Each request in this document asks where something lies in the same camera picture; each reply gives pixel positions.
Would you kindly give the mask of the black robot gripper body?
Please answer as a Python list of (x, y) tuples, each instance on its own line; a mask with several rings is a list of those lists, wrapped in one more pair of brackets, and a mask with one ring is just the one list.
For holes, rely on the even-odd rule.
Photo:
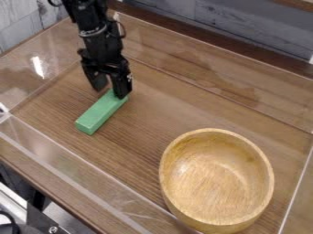
[(125, 35), (118, 26), (94, 26), (78, 29), (84, 48), (77, 50), (86, 77), (126, 76), (128, 60), (121, 55)]

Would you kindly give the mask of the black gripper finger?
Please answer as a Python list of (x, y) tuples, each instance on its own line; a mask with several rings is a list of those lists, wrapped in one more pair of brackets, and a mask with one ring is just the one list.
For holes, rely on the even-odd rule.
[(114, 96), (122, 99), (132, 91), (132, 76), (129, 73), (110, 73), (108, 77)]
[(85, 64), (82, 64), (81, 67), (82, 67), (84, 75), (88, 79), (88, 82), (92, 85), (92, 88), (96, 91), (100, 91), (108, 84), (106, 74), (100, 72), (96, 69), (96, 67), (86, 66)]

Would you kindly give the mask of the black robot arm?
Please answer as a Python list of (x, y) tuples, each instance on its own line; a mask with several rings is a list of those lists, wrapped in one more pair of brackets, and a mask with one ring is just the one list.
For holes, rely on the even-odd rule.
[(108, 82), (122, 99), (132, 91), (128, 60), (121, 55), (118, 21), (106, 15), (106, 0), (61, 0), (84, 47), (77, 50), (80, 65), (92, 88), (100, 91)]

